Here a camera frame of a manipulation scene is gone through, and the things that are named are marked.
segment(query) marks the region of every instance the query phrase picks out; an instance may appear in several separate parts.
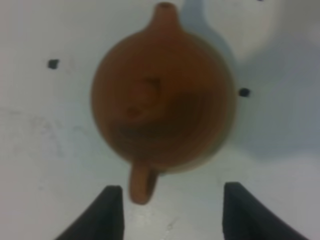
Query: brown teapot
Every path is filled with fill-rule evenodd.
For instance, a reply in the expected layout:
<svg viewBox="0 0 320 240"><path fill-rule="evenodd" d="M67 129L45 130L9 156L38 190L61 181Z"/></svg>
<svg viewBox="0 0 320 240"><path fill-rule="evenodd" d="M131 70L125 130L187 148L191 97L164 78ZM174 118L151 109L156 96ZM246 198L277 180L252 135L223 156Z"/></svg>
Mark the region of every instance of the brown teapot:
<svg viewBox="0 0 320 240"><path fill-rule="evenodd" d="M233 106L226 65L159 3L150 24L118 43L97 70L92 109L108 144L132 163L129 191L145 204L158 174L221 139Z"/></svg>

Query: white background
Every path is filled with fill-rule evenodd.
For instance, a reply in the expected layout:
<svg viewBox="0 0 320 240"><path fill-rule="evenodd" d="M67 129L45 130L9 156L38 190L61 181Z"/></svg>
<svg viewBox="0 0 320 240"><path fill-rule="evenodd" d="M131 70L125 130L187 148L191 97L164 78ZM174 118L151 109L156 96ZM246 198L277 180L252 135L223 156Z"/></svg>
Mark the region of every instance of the white background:
<svg viewBox="0 0 320 240"><path fill-rule="evenodd" d="M130 166L100 137L90 89L102 57L143 29L157 2L0 1L0 239L54 239L106 185L121 185L125 240L222 240L228 181L320 239L318 0L171 1L252 95L237 99L211 161L161 177L148 205L130 203Z"/></svg>

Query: black dot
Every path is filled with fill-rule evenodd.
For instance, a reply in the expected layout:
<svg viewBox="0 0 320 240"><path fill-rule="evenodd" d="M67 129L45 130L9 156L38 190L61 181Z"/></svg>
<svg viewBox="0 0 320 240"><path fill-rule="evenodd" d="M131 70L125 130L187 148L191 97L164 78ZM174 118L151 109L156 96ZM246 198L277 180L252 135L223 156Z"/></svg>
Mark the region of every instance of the black dot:
<svg viewBox="0 0 320 240"><path fill-rule="evenodd" d="M57 69L59 65L59 59L51 59L48 61L48 68L49 69Z"/></svg>
<svg viewBox="0 0 320 240"><path fill-rule="evenodd" d="M239 96L248 98L250 96L250 90L248 88L241 88L239 90Z"/></svg>

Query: white table surface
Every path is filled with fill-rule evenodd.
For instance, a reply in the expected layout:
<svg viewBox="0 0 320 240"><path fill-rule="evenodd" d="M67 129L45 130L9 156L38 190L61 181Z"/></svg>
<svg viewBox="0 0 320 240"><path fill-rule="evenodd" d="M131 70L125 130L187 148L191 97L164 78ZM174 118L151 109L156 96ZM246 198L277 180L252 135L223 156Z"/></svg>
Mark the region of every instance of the white table surface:
<svg viewBox="0 0 320 240"><path fill-rule="evenodd" d="M90 89L105 53L146 26L157 2L0 1L0 239L54 239L105 186L121 185L125 240L222 240L228 181L320 239L318 0L171 1L252 95L237 99L211 161L161 177L146 206L128 200L130 166L100 137Z"/></svg>

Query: teapot spout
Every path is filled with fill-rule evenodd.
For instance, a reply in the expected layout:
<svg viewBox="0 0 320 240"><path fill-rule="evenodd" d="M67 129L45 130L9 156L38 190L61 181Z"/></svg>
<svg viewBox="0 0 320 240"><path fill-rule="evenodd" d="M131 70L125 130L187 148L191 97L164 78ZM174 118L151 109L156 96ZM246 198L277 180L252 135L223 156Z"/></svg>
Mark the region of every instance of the teapot spout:
<svg viewBox="0 0 320 240"><path fill-rule="evenodd" d="M170 2L157 4L147 30L166 35L183 33L179 22L177 7Z"/></svg>

